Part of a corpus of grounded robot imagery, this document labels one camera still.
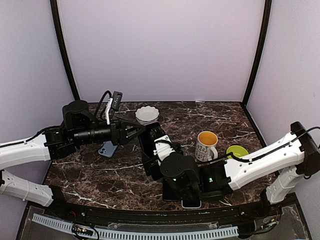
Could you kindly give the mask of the light blue phone case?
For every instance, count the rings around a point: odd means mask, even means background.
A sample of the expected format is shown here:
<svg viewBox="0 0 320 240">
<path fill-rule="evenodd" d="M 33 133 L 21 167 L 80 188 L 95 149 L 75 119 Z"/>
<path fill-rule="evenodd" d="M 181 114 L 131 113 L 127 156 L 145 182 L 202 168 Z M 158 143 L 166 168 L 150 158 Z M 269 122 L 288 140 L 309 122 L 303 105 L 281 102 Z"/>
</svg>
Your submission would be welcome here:
<svg viewBox="0 0 320 240">
<path fill-rule="evenodd" d="M 112 158 L 115 154 L 118 145 L 113 145 L 111 141 L 106 141 L 103 143 L 103 146 L 98 150 L 98 153 L 106 158 Z"/>
</svg>

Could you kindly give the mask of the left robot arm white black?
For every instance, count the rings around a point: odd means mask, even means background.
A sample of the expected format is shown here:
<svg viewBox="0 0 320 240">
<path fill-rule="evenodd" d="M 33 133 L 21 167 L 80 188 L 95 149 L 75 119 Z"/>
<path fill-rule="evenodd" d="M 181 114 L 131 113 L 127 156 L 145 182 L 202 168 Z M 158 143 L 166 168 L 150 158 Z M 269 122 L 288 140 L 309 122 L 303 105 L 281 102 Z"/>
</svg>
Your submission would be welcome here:
<svg viewBox="0 0 320 240">
<path fill-rule="evenodd" d="M 84 100 L 75 100 L 62 108 L 63 122 L 46 127 L 35 136 L 0 146 L 0 193 L 49 207 L 60 218 L 67 218 L 70 206 L 63 201 L 58 187 L 41 185 L 8 172 L 31 162 L 55 161 L 76 152 L 80 146 L 112 142 L 126 145 L 145 131 L 145 126 L 125 120 L 101 121 L 89 111 Z"/>
</svg>

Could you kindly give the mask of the light blue smartphone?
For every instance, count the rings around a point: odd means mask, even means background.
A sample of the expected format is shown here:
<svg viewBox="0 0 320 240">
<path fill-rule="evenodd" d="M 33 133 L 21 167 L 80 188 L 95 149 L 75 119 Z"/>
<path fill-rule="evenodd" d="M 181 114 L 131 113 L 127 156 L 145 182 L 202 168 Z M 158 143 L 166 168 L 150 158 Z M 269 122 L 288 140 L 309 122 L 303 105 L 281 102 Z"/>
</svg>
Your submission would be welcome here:
<svg viewBox="0 0 320 240">
<path fill-rule="evenodd" d="M 199 199 L 181 200 L 181 206 L 184 209 L 199 209 L 202 206 L 202 202 Z"/>
</svg>

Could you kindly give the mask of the purple smartphone dark screen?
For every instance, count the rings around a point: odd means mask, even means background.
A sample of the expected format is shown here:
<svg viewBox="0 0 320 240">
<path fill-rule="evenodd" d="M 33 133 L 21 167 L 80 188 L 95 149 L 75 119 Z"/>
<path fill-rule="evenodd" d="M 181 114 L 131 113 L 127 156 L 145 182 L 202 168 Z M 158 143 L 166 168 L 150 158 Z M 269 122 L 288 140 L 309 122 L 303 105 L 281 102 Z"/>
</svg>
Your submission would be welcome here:
<svg viewBox="0 0 320 240">
<path fill-rule="evenodd" d="M 181 200 L 165 180 L 162 181 L 162 200 L 165 202 L 179 202 Z"/>
</svg>

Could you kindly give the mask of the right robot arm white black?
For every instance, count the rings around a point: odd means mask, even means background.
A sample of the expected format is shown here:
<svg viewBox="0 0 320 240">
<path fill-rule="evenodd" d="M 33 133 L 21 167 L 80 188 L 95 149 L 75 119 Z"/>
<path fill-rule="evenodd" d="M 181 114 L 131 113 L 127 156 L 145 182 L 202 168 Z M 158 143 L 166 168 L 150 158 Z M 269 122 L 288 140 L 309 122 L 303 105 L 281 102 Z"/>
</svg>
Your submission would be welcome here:
<svg viewBox="0 0 320 240">
<path fill-rule="evenodd" d="M 279 171 L 261 193 L 255 213 L 266 217 L 303 178 L 320 170 L 320 148 L 300 122 L 284 137 L 242 157 L 234 151 L 218 155 L 205 144 L 197 156 L 185 155 L 158 122 L 148 124 L 139 136 L 142 164 L 147 176 L 162 180 L 162 199 L 199 208 L 203 200 L 218 201 L 256 179 Z"/>
</svg>

